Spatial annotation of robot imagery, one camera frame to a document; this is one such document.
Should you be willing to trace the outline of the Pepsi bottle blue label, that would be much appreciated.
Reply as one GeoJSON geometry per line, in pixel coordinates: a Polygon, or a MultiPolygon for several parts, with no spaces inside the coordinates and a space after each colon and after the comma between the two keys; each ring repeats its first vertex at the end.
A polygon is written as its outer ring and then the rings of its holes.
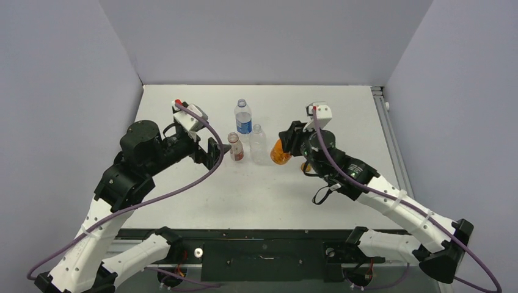
{"type": "Polygon", "coordinates": [[[234,109],[236,133],[243,143],[249,141],[252,132],[252,113],[245,99],[239,99],[234,109]]]}

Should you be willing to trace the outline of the clear crushed plastic bottle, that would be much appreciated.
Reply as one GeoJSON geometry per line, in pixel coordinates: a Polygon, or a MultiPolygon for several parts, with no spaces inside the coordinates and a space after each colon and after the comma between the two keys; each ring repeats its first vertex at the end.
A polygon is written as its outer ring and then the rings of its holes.
{"type": "Polygon", "coordinates": [[[252,126],[249,143],[252,160],[258,165],[265,165],[267,159],[267,138],[260,124],[252,126]]]}

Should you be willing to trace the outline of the orange juice bottle cap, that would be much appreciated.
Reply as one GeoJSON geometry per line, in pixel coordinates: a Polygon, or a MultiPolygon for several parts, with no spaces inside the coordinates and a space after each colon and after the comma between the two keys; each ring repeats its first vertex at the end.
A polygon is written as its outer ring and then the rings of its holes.
{"type": "Polygon", "coordinates": [[[311,172],[311,170],[312,170],[312,166],[308,162],[301,164],[301,171],[303,173],[309,173],[309,172],[311,172]]]}

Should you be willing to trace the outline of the small bottle red label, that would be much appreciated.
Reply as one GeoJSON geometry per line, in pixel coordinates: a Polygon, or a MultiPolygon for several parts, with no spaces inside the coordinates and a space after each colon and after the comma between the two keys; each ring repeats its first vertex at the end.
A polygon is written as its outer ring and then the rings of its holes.
{"type": "Polygon", "coordinates": [[[229,151],[231,159],[235,162],[243,160],[244,149],[242,142],[239,139],[239,135],[235,132],[231,132],[228,134],[227,140],[231,146],[231,149],[229,151]]]}

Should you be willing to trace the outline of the orange juice bottle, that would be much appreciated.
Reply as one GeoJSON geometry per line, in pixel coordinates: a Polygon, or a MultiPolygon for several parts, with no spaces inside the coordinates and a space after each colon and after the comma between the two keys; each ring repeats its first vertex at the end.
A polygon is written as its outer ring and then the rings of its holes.
{"type": "Polygon", "coordinates": [[[270,152],[270,158],[277,165],[285,165],[292,158],[292,155],[284,152],[282,141],[278,139],[270,152]]]}

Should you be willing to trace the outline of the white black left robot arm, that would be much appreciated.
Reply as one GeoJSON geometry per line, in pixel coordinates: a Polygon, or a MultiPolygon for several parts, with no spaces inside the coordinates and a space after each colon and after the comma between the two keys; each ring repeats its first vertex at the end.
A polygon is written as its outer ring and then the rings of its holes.
{"type": "Polygon", "coordinates": [[[142,200],[154,189],[153,177],[186,157],[213,172],[230,146],[210,138],[207,149],[178,122],[176,132],[163,137],[150,120],[133,123],[121,138],[121,152],[97,185],[87,217],[72,244],[59,252],[61,260],[39,274],[42,292],[114,292],[125,280],[156,261],[175,262],[182,254],[181,237],[160,228],[139,245],[111,258],[112,241],[142,200]]]}

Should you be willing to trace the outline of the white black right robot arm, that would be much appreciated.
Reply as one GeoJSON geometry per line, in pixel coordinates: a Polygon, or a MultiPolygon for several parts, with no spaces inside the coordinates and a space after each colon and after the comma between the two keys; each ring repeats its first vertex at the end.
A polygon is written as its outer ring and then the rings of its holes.
{"type": "Polygon", "coordinates": [[[452,220],[426,209],[375,168],[339,150],[332,132],[305,131],[304,126],[293,121],[279,132],[282,151],[304,157],[330,193],[369,206],[406,231],[392,234],[357,227],[344,245],[346,256],[353,261],[365,256],[418,265],[432,279],[452,283],[474,226],[465,219],[452,220]]]}

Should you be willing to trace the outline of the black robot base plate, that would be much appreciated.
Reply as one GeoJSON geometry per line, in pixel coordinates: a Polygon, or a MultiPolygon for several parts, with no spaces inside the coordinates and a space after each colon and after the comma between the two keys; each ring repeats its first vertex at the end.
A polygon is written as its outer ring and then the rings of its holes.
{"type": "Polygon", "coordinates": [[[181,242],[157,265],[201,266],[202,281],[341,282],[367,258],[347,242],[351,230],[173,230],[181,242]]]}

